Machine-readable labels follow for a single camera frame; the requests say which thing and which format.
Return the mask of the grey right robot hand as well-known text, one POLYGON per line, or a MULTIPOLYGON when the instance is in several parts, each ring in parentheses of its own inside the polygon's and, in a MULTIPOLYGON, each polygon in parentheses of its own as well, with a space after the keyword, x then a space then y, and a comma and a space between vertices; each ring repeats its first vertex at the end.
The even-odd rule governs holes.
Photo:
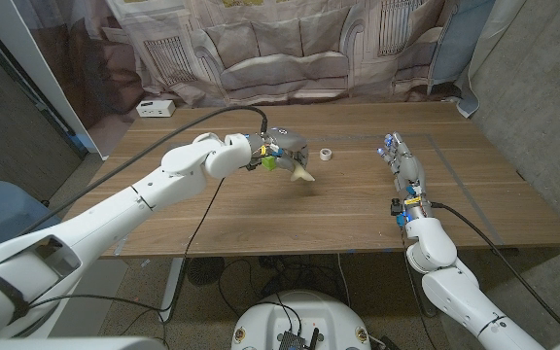
POLYGON ((384 146, 377 153, 388 164, 395 176, 398 197, 391 202, 391 214, 398 224, 432 217, 431 203, 427 198, 426 174, 420 160, 409 150, 397 132, 384 137, 384 146))

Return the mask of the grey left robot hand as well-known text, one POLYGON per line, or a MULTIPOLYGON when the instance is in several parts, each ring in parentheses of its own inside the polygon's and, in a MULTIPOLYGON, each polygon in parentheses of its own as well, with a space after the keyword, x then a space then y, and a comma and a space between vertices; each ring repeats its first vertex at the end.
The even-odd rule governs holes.
POLYGON ((269 171, 284 169, 292 173, 292 181, 314 181, 314 177, 306 170, 307 141, 298 133, 283 127, 273 127, 264 134, 247 135, 246 138, 252 151, 246 169, 254 170, 259 165, 269 171))

